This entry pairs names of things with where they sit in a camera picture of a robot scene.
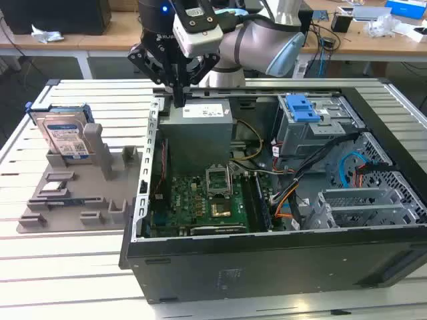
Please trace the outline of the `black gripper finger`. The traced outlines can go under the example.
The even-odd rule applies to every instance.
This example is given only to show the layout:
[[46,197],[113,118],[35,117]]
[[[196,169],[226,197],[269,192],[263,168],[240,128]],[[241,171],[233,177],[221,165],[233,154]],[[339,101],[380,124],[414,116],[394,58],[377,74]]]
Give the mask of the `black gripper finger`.
[[160,56],[154,57],[143,43],[138,43],[131,48],[127,58],[154,83],[167,87],[172,94],[175,107],[179,107],[177,75],[165,51],[160,51]]
[[190,63],[186,58],[185,65],[179,68],[178,76],[178,107],[183,107],[186,94],[191,85],[197,85],[219,62],[218,54],[206,54],[196,57]]

